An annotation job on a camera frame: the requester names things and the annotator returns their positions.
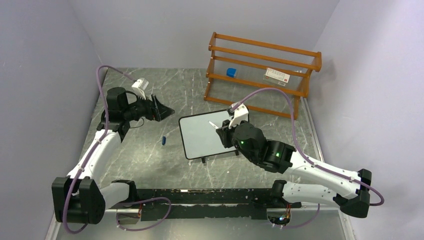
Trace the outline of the white blue marker pen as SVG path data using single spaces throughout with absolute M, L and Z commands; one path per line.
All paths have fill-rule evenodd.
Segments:
M 214 124 L 213 122 L 211 122 L 211 121 L 208 121 L 208 123 L 209 123 L 212 127 L 214 127 L 216 130 L 220 128 L 220 127 L 218 127 L 217 125 L 215 125 L 215 124 Z

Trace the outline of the small whiteboard black frame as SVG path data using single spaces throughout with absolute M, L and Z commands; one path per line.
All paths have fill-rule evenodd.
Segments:
M 188 160 L 200 159 L 205 163 L 207 158 L 234 153 L 239 155 L 235 147 L 224 148 L 216 129 L 209 124 L 213 122 L 218 127 L 224 120 L 231 120 L 230 109 L 216 110 L 183 116 L 178 120 L 183 151 Z

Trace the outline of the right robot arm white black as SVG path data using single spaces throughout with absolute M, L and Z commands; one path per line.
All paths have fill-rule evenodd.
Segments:
M 316 203 L 339 207 L 351 217 L 368 216 L 371 197 L 366 185 L 370 185 L 372 180 L 369 170 L 350 171 L 303 157 L 292 145 L 266 139 L 261 129 L 247 121 L 235 127 L 229 127 L 229 123 L 229 120 L 224 120 L 222 127 L 215 127 L 225 148 L 234 147 L 249 162 L 267 172 L 297 175 L 313 182 L 279 181 L 269 197 L 275 207 L 300 202 Z

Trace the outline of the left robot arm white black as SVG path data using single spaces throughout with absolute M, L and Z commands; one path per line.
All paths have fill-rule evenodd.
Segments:
M 131 92 L 113 87 L 103 96 L 106 108 L 96 128 L 89 149 L 65 177 L 57 177 L 52 185 L 54 214 L 58 222 L 98 224 L 106 210 L 122 204 L 132 208 L 139 194 L 132 180 L 114 180 L 104 188 L 98 186 L 107 161 L 123 142 L 130 122 L 142 118 L 160 122 L 175 111 L 160 103 L 155 94 L 143 99 L 136 96 L 128 101 Z

